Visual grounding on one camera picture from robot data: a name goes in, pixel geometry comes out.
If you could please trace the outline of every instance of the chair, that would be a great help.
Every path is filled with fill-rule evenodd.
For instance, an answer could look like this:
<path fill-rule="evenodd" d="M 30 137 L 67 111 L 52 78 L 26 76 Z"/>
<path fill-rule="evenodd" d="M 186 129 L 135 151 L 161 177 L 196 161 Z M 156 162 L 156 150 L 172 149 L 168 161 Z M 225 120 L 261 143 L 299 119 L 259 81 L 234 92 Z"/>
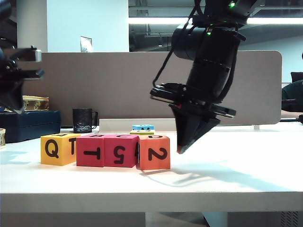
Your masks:
<path fill-rule="evenodd" d="M 303 72 L 291 72 L 290 75 L 292 76 L 293 83 L 303 79 Z"/>

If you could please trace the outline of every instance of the desk partition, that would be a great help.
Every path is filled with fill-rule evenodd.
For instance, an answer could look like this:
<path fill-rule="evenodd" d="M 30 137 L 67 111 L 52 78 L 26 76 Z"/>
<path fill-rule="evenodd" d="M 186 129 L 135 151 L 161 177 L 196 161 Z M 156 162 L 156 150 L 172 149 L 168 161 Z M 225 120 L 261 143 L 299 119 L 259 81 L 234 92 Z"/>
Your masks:
<path fill-rule="evenodd" d="M 48 96 L 71 125 L 71 110 L 90 107 L 100 118 L 173 118 L 166 103 L 150 99 L 152 80 L 166 52 L 43 53 L 41 81 L 27 81 L 25 95 Z M 192 61 L 172 56 L 159 83 L 186 83 Z M 282 56 L 276 51 L 240 51 L 234 82 L 222 103 L 237 110 L 222 124 L 273 124 L 280 120 Z"/>

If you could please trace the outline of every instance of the robotic arm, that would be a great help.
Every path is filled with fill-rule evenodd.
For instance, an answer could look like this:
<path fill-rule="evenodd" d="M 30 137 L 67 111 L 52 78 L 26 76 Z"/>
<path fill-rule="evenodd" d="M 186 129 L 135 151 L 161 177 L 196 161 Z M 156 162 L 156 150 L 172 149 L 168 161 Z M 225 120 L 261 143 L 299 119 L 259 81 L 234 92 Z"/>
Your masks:
<path fill-rule="evenodd" d="M 0 0 L 0 22 L 10 16 L 11 5 L 8 0 Z M 17 61 L 41 61 L 41 50 L 31 48 L 11 50 L 6 56 L 0 48 L 0 106 L 18 114 L 23 112 L 22 86 L 24 80 L 40 79 L 44 71 L 22 70 Z"/>
<path fill-rule="evenodd" d="M 238 33 L 262 0 L 201 0 L 188 17 L 192 26 L 178 27 L 172 49 L 153 82 L 151 98 L 169 103 L 177 127 L 177 152 L 184 153 L 196 140 L 220 123 L 217 115 L 232 118 L 236 111 L 219 106 L 229 91 L 238 47 L 245 37 Z M 186 84 L 155 85 L 169 57 L 174 54 L 192 60 Z"/>

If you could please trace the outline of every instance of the orange block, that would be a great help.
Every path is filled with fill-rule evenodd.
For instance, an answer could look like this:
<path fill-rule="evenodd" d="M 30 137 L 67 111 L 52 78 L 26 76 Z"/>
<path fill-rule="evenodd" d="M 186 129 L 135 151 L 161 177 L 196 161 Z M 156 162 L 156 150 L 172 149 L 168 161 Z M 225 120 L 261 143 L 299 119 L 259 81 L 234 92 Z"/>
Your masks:
<path fill-rule="evenodd" d="M 76 161 L 76 137 L 81 134 L 41 136 L 41 164 L 63 166 Z"/>
<path fill-rule="evenodd" d="M 139 168 L 170 169 L 170 143 L 164 135 L 139 135 Z"/>

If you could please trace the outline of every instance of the small block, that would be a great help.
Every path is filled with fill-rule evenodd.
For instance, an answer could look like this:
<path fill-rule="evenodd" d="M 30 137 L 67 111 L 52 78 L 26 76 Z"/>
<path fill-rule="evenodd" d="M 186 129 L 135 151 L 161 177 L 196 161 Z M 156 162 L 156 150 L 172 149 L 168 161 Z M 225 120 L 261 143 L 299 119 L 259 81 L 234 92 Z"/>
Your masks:
<path fill-rule="evenodd" d="M 133 130 L 154 130 L 155 126 L 151 124 L 133 124 Z"/>
<path fill-rule="evenodd" d="M 138 163 L 138 145 L 138 135 L 106 135 L 104 137 L 105 166 L 134 167 Z"/>
<path fill-rule="evenodd" d="M 77 138 L 77 166 L 104 166 L 104 137 L 104 134 L 89 134 Z"/>
<path fill-rule="evenodd" d="M 154 135 L 155 130 L 131 130 L 129 134 L 136 134 L 136 135 Z"/>
<path fill-rule="evenodd" d="M 63 166 L 76 161 L 76 138 L 80 134 L 41 136 L 41 164 Z"/>
<path fill-rule="evenodd" d="M 139 135 L 139 168 L 170 169 L 170 140 L 165 135 Z"/>

